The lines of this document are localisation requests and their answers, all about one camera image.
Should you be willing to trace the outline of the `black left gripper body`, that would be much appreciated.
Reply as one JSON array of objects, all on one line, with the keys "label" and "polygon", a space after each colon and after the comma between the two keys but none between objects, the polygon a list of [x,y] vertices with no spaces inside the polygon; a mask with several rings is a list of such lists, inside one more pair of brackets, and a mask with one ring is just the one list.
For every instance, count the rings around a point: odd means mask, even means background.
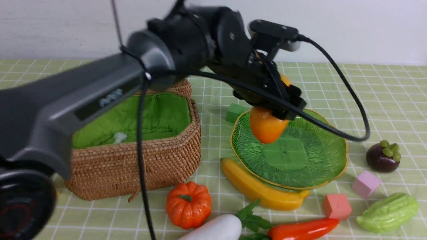
[{"label": "black left gripper body", "polygon": [[280,120],[294,120],[298,114],[289,110],[285,105],[272,101],[270,97],[254,93],[253,89],[277,97],[299,111],[303,111],[306,106],[305,100],[301,97],[300,88],[285,83],[277,69],[277,64],[255,50],[250,53],[248,60],[242,66],[226,65],[215,60],[211,61],[208,67],[215,74],[230,77],[247,88],[251,88],[251,90],[247,90],[235,84],[229,84],[235,98],[245,101],[250,106],[270,110],[271,114]]}]

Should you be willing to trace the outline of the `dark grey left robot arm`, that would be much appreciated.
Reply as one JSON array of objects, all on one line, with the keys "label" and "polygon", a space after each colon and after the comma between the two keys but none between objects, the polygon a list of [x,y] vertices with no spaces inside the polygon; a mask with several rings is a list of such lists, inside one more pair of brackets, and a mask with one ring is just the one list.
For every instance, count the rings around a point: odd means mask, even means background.
[{"label": "dark grey left robot arm", "polygon": [[72,135],[136,91],[164,91],[190,75],[228,83],[248,104],[293,120],[306,103],[280,80],[273,57],[294,51],[296,28],[249,24],[228,7],[185,7],[129,37],[121,52],[17,88],[1,90],[1,239],[30,240],[56,204],[51,176],[70,178]]}]

